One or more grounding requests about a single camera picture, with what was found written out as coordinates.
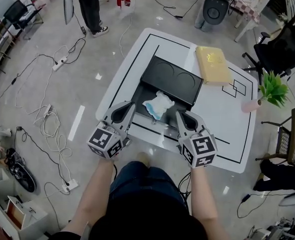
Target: concrete floor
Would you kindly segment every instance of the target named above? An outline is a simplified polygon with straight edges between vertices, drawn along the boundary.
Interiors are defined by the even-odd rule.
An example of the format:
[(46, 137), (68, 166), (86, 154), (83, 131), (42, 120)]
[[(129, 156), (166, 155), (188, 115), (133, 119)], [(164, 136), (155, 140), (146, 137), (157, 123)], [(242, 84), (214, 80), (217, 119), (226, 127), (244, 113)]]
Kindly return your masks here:
[[(175, 6), (177, 8), (175, 14), (182, 15), (195, 0), (159, 1), (168, 6)], [(194, 20), (201, 3), (202, 0), (199, 0), (182, 20), (177, 20), (167, 14), (162, 6), (158, 5), (154, 0), (136, 0), (132, 26), (122, 40), (124, 55), (130, 50), (143, 29), (154, 28), (198, 45), (221, 48), (227, 60), (240, 68), (247, 67), (248, 63), (241, 57), (241, 54), (248, 52), (255, 57), (253, 31), (248, 31), (239, 43), (234, 42), (234, 38), (239, 31), (234, 28), (234, 25), (237, 23), (236, 12), (233, 12), (231, 16), (227, 16), (224, 22), (216, 26), (211, 33), (204, 33), (194, 28)], [(81, 25), (85, 26), (78, 0), (74, 0), (74, 7)], [(73, 190), (70, 196), (56, 193), (50, 197), (61, 227), (66, 225), (68, 220), (72, 219), (82, 193), (99, 160), (90, 151), (86, 141), (98, 123), (95, 118), (95, 111), (123, 61), (119, 49), (119, 39), (130, 23), (132, 9), (133, 3), (131, 3), (131, 7), (124, 6), (120, 10), (116, 5), (116, 0), (110, 0), (110, 2), (102, 0), (100, 16), (103, 26), (109, 26), (109, 33), (96, 39), (93, 39), (88, 34), (85, 38), (85, 47), (78, 60), (73, 64), (66, 64), (57, 72), (54, 72), (46, 91), (43, 104), (51, 104), (57, 110), (61, 123), (60, 134), (69, 135), (80, 105), (85, 106), (73, 141), (67, 141), (67, 147), (72, 149), (73, 155), (65, 158), (66, 164), (71, 171), (71, 177), (76, 179), (80, 186)], [(32, 33), (31, 40), (19, 41), (10, 53), (11, 59), (4, 64), (6, 74), (0, 73), (0, 94), (11, 83), (17, 73), (21, 72), (37, 54), (44, 53), (52, 56), (61, 46), (66, 45), (70, 48), (78, 38), (82, 37), (82, 32), (76, 19), (72, 19), (68, 25), (65, 25), (63, 0), (54, 0), (44, 9), (43, 14), (44, 24), (34, 27), (35, 30)], [(257, 39), (261, 31), (270, 32), (277, 28), (264, 15), (261, 17), (261, 23), (264, 26), (261, 25), (254, 30)], [(80, 42), (76, 47), (76, 52), (70, 55), (70, 61), (76, 58), (81, 45)], [(64, 54), (65, 51), (62, 49), (57, 53), (56, 58), (59, 59)], [(18, 104), (23, 106), (28, 112), (40, 106), (44, 96), (44, 88), (51, 73), (51, 63), (51, 59), (40, 57), (33, 73), (18, 95)], [(0, 124), (11, 128), (13, 131), (16, 126), (22, 126), (40, 147), (48, 151), (51, 157), (57, 161), (58, 153), (49, 151), (45, 138), (40, 134), (39, 125), (33, 125), (35, 114), (27, 115), (23, 109), (15, 107), (16, 93), (27, 79), (32, 68), (33, 65), (25, 71), (22, 77), (17, 79), (16, 83), (0, 99)], [(290, 79), (288, 85), (295, 95), (295, 75)], [(295, 206), (278, 208), (278, 203), (282, 196), (270, 196), (262, 207), (252, 212), (248, 217), (244, 219), (237, 218), (237, 208), (241, 199), (247, 193), (254, 193), (252, 187), (260, 171), (259, 163), (255, 162), (255, 158), (261, 157), (268, 151), (270, 134), (277, 130), (272, 125), (261, 125), (260, 122), (269, 120), (281, 122), (291, 115), (291, 109), (294, 107), (294, 101), (292, 103), (288, 102), (286, 107), (282, 109), (274, 107), (269, 103), (264, 103), (257, 110), (252, 148), (244, 173), (233, 173), (213, 166), (206, 168), (221, 221), (230, 234), (231, 239), (245, 238), (253, 225), (257, 228), (263, 228), (272, 225), (283, 216), (287, 219), (295, 217)], [(46, 127), (49, 132), (54, 131), (54, 121), (51, 122), (51, 119), (49, 119)], [(36, 199), (35, 201), (46, 212), (51, 214), (51, 224), (53, 231), (55, 231), (57, 230), (55, 215), (48, 200), (44, 198), (43, 186), (45, 182), (52, 182), (61, 189), (62, 180), (58, 175), (57, 166), (49, 160), (46, 154), (40, 152), (29, 139), (26, 142), (22, 142), (21, 136), (22, 132), (18, 132), (16, 148), (20, 155), (25, 158), (27, 167), (35, 176), (38, 188), (35, 194), (27, 195), (27, 192), (18, 186), (18, 192), (30, 199)], [(52, 140), (49, 143), (52, 149), (56, 148)], [(5, 145), (9, 146), (11, 142), (7, 141)], [(128, 161), (133, 160), (140, 151), (151, 154), (152, 165), (164, 169), (176, 184), (189, 172), (187, 163), (179, 155), (151, 146), (147, 142), (137, 139), (134, 139), (132, 145), (127, 148), (127, 152), (124, 152), (119, 161), (115, 163), (118, 170), (120, 171), (122, 166)], [(68, 155), (69, 151), (65, 150), (63, 153)], [(63, 173), (67, 176), (67, 171), (64, 168)], [(56, 189), (52, 186), (47, 186), (46, 191), (50, 195)], [(278, 191), (275, 193), (282, 194), (287, 192)], [(241, 205), (240, 215), (246, 215), (263, 200), (260, 196), (251, 197), (246, 203)]]

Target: black chair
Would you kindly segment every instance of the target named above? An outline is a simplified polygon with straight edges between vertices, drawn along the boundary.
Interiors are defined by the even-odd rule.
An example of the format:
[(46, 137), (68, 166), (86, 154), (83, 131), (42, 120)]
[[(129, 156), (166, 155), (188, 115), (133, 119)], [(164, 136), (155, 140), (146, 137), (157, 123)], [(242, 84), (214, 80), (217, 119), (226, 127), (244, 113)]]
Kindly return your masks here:
[(291, 69), (295, 67), (295, 26), (285, 25), (281, 33), (272, 41), (264, 44), (268, 33), (262, 32), (259, 44), (254, 45), (255, 53), (259, 61), (255, 61), (247, 52), (247, 56), (255, 67), (244, 68), (244, 71), (257, 71), (259, 84), (262, 84), (263, 68), (269, 73), (274, 72), (280, 77), (291, 75)]
[[(36, 24), (42, 24), (44, 23), (42, 20), (42, 17), (39, 14), (39, 11), (41, 11), (42, 8), (40, 9), (35, 9), (32, 13), (29, 12), (28, 7), (29, 6), (34, 6), (33, 3), (24, 5), (20, 0), (15, 1), (9, 9), (4, 13), (4, 18), (7, 19), (13, 26), (15, 27), (16, 30), (21, 29), (23, 32), (25, 32), (23, 39), (24, 40), (30, 40), (31, 38), (25, 38), (25, 36), (28, 34), (28, 32), (32, 29), (32, 27)], [(30, 14), (27, 18), (24, 20), (20, 20), (24, 15)], [(34, 21), (32, 24), (29, 25), (29, 22), (31, 19), (38, 15), (40, 17), (41, 21)], [(31, 26), (28, 31), (25, 30), (27, 26)]]

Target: yellow book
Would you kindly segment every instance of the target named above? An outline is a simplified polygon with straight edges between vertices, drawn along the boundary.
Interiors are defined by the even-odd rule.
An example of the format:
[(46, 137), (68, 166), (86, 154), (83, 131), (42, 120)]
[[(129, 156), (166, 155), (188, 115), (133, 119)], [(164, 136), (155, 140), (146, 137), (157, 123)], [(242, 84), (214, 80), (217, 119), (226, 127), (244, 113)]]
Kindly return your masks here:
[(233, 84), (230, 69), (223, 51), (219, 48), (198, 46), (195, 49), (201, 77), (208, 85), (226, 86)]

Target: white table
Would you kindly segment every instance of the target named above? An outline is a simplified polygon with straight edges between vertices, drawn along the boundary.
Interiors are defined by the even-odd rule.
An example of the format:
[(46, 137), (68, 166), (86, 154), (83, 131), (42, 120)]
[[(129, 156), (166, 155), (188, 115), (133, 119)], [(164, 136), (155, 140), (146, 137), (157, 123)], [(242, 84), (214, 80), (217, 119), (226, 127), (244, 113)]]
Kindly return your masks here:
[[(153, 55), (200, 77), (196, 46), (173, 35), (146, 28), (119, 67), (96, 111), (96, 118), (101, 120), (110, 106), (132, 99)], [(234, 78), (234, 86), (203, 84), (191, 111), (203, 118), (216, 138), (218, 155), (212, 165), (242, 173), (249, 157), (256, 112), (243, 113), (241, 103), (257, 98), (258, 82), (234, 64), (227, 61), (227, 65)], [(178, 132), (161, 122), (152, 124), (151, 118), (141, 114), (135, 113), (128, 133), (179, 153)]]

